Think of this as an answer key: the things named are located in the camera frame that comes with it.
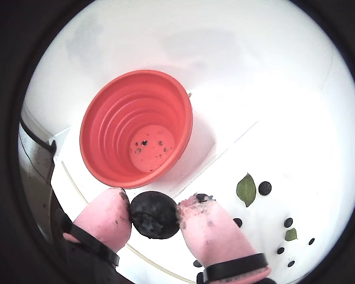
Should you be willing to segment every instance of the pink glove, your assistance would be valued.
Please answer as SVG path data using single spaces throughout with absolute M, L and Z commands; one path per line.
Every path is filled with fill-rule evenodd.
M 178 205 L 177 211 L 185 243 L 203 267 L 257 254 L 226 210 L 209 196 L 191 196 Z M 262 267 L 228 278 L 226 282 L 252 284 L 270 272 L 269 267 Z
M 116 253 L 130 238 L 129 205 L 122 188 L 109 188 L 89 203 L 73 223 Z M 79 243 L 70 234 L 64 233 L 63 236 Z

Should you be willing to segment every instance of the cable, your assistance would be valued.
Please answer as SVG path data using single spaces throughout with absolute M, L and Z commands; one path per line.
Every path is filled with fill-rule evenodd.
M 45 179 L 45 177 L 44 177 L 43 175 L 41 175 L 41 173 L 40 173 L 40 172 L 36 169 L 36 167 L 33 165 L 33 163 L 32 163 L 32 161 L 31 161 L 31 159 L 30 159 L 28 153 L 27 153 L 26 150 L 25 150 L 24 143 L 22 143 L 22 139 L 21 139 L 21 135 L 20 135 L 20 134 L 18 134 L 18 137 L 20 138 L 20 142 L 21 142 L 22 149 L 24 150 L 25 155 L 28 157 L 29 162 L 30 162 L 30 164 L 32 165 L 33 169 L 41 176 L 41 178 L 43 178 L 43 180 L 46 182 L 46 184 L 51 185 L 51 183 L 48 182 L 47 179 Z

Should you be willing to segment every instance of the black strap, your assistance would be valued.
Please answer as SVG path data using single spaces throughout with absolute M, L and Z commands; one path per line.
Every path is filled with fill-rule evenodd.
M 60 208 L 57 209 L 57 211 L 55 212 L 55 218 L 64 233 L 68 233 L 74 236 L 95 255 L 99 256 L 105 261 L 108 261 L 110 264 L 118 266 L 120 257 L 109 247 L 100 242 L 97 238 L 93 237 L 92 235 L 88 234 L 86 231 L 72 223 L 70 218 L 67 216 L 66 213 L 63 212 L 63 210 L 61 210 Z
M 204 283 L 245 274 L 268 265 L 263 253 L 213 264 L 204 269 Z

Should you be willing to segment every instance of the black ball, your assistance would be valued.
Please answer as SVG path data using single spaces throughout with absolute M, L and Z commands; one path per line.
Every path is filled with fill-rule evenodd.
M 261 195 L 268 195 L 272 190 L 272 185 L 269 182 L 262 182 L 258 187 Z
M 130 220 L 145 237 L 166 239 L 179 231 L 175 201 L 161 192 L 147 191 L 130 203 Z

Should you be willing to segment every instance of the white surface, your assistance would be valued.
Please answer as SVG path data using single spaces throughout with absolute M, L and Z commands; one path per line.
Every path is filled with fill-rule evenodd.
M 72 126 L 52 180 L 72 219 L 85 203 L 60 161 L 88 201 L 107 188 L 82 163 L 80 120 L 108 81 L 143 68 L 167 72 L 192 90 L 192 105 L 199 102 L 196 113 L 210 125 L 209 138 L 216 142 L 207 157 L 222 153 L 258 121 L 203 174 L 213 160 L 195 166 L 197 179 L 186 183 L 176 200 L 197 191 L 213 194 L 243 220 L 241 229 L 266 254 L 277 283 L 313 269 L 339 238 L 355 205 L 355 85 L 328 37 L 288 1 L 96 1 L 88 6 L 45 52 L 25 98 L 48 132 Z M 204 103 L 208 95 L 218 96 L 215 111 Z M 220 116 L 226 110 L 227 116 Z M 226 120 L 232 123 L 222 125 Z M 257 185 L 268 180 L 273 186 L 269 196 L 257 194 L 249 208 L 235 195 L 246 172 Z M 169 193 L 175 196 L 180 189 Z M 142 190 L 128 194 L 132 198 Z M 289 243 L 283 240 L 287 217 L 298 231 L 298 240 Z M 307 246 L 312 237 L 314 244 Z M 180 232 L 153 241 L 134 230 L 129 244 L 190 280 L 201 271 L 193 267 Z M 285 252 L 278 256 L 280 246 Z M 119 271 L 136 284 L 182 283 L 128 248 L 121 253 Z M 296 263 L 288 269 L 290 260 Z

